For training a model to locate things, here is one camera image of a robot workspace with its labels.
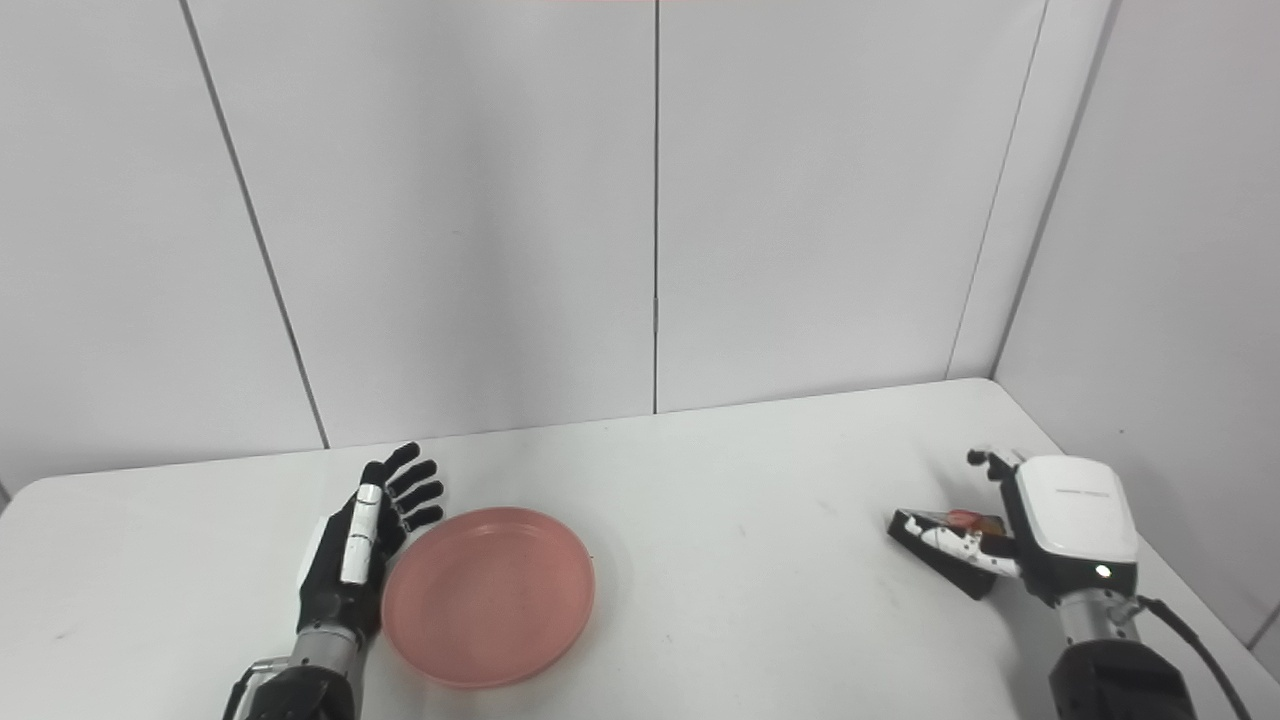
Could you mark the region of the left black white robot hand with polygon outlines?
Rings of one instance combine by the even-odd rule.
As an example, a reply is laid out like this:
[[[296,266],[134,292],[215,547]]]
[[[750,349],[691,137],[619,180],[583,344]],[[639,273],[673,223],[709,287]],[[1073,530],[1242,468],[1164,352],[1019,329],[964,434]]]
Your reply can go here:
[[[339,626],[360,643],[378,633],[390,561],[445,516],[436,471],[416,442],[365,465],[356,491],[325,520],[300,584],[298,632]]]

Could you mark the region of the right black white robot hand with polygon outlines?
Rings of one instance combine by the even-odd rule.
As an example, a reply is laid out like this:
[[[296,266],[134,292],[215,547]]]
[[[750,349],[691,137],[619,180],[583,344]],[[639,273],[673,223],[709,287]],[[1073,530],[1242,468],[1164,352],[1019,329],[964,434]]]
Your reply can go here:
[[[966,462],[998,487],[1004,514],[899,509],[887,534],[972,600],[1019,580],[1053,607],[1076,594],[1137,596],[1139,539],[1117,473],[1070,455],[980,446]]]

